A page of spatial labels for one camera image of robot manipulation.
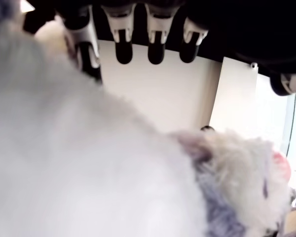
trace white fluffy dog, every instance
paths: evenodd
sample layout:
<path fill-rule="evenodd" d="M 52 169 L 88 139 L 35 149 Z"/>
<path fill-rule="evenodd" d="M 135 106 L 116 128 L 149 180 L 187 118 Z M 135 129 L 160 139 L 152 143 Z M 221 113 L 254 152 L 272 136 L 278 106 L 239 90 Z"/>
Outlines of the white fluffy dog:
<path fill-rule="evenodd" d="M 194 175 L 178 144 L 0 24 L 0 237 L 203 237 Z"/>
<path fill-rule="evenodd" d="M 181 132 L 174 135 L 186 152 L 203 159 L 218 187 L 245 226 L 245 237 L 276 230 L 290 209 L 287 166 L 274 158 L 270 142 L 244 140 L 229 132 Z"/>

